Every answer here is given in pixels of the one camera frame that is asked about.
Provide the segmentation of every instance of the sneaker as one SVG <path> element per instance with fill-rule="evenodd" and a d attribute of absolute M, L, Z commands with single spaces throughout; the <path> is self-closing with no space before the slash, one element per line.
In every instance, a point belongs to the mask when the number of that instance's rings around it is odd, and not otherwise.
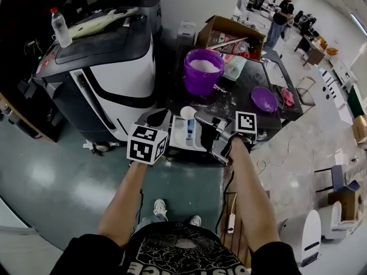
<path fill-rule="evenodd" d="M 166 216 L 166 213 L 167 213 L 166 204 L 165 204 L 165 201 L 164 200 L 157 199 L 154 202 L 154 210 L 153 210 L 153 213 L 154 213 L 154 215 L 158 215 L 158 214 L 163 215 L 164 218 L 168 221 L 167 216 Z"/>
<path fill-rule="evenodd" d="M 195 226 L 201 226 L 201 218 L 198 215 L 195 215 L 190 218 L 189 224 L 195 225 Z"/>

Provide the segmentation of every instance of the cardboard box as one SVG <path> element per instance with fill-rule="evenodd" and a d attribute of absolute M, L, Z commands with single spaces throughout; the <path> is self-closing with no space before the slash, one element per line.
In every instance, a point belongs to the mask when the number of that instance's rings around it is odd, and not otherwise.
<path fill-rule="evenodd" d="M 353 133 L 357 144 L 367 141 L 367 120 L 364 115 L 353 120 Z"/>
<path fill-rule="evenodd" d="M 327 195 L 328 204 L 332 205 L 336 201 L 342 204 L 342 221 L 357 220 L 357 213 L 364 211 L 364 185 L 360 182 L 361 188 L 356 192 L 331 192 Z"/>
<path fill-rule="evenodd" d="M 248 37 L 254 39 L 256 41 L 256 44 L 254 44 L 256 50 L 256 59 L 261 59 L 261 51 L 263 50 L 265 35 L 239 22 L 217 15 L 210 17 L 206 23 L 206 26 L 204 26 L 204 28 L 198 34 L 196 41 L 197 46 L 203 48 L 210 47 L 210 34 L 212 31 L 216 30 L 238 38 Z"/>

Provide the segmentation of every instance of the graphic print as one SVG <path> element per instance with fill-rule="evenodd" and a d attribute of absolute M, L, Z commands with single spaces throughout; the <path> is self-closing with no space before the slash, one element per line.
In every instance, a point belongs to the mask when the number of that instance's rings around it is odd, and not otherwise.
<path fill-rule="evenodd" d="M 165 137 L 157 146 L 157 152 L 155 153 L 155 160 L 158 159 L 159 156 L 161 156 L 164 151 L 165 151 L 165 147 L 166 147 L 166 140 L 167 140 L 167 137 Z"/>
<path fill-rule="evenodd" d="M 147 268 L 157 268 L 163 271 L 161 274 L 193 274 L 200 270 L 226 268 L 233 268 L 233 275 L 245 273 L 240 261 L 219 242 L 188 227 L 148 235 L 136 259 L 145 271 Z M 132 270 L 136 270 L 138 265 L 132 262 L 130 273 L 137 274 Z"/>
<path fill-rule="evenodd" d="M 257 133 L 256 114 L 236 111 L 236 131 Z"/>
<path fill-rule="evenodd" d="M 130 157 L 141 161 L 150 162 L 153 145 L 131 140 Z"/>
<path fill-rule="evenodd" d="M 138 126 L 132 136 L 144 140 L 151 140 L 153 142 L 157 136 L 157 131 L 144 126 Z"/>

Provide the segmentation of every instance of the purple bowl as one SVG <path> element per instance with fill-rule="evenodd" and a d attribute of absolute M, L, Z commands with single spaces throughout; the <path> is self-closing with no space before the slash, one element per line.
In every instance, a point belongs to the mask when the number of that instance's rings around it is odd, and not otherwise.
<path fill-rule="evenodd" d="M 275 112 L 278 109 L 278 101 L 276 100 L 276 97 L 266 88 L 254 88 L 251 92 L 251 99 L 262 111 Z"/>
<path fill-rule="evenodd" d="M 190 65 L 193 60 L 208 60 L 219 71 L 209 73 L 194 69 Z M 196 96 L 207 96 L 210 94 L 214 85 L 224 73 L 223 59 L 217 53 L 205 49 L 191 50 L 185 57 L 184 66 L 186 89 Z"/>

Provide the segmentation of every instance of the jeans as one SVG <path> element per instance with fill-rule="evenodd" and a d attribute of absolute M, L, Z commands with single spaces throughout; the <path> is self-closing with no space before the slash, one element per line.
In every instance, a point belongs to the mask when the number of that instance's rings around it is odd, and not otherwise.
<path fill-rule="evenodd" d="M 285 26 L 285 24 L 284 25 L 278 25 L 274 21 L 271 22 L 270 30 L 268 32 L 268 37 L 266 39 L 266 42 L 265 42 L 264 48 L 263 48 L 264 51 L 266 51 L 266 52 L 270 51 L 275 47 L 275 45 L 276 45 L 276 43 L 277 43 L 277 41 L 280 37 L 280 34 L 282 33 L 282 31 L 284 29 L 284 26 Z"/>
<path fill-rule="evenodd" d="M 157 222 L 167 222 L 167 220 L 162 214 L 157 214 L 157 215 L 154 215 L 153 217 L 150 217 L 150 218 L 143 218 L 143 220 L 136 227 L 135 232 L 138 232 L 144 226 L 147 226 L 147 225 L 152 224 L 152 223 L 157 223 Z"/>

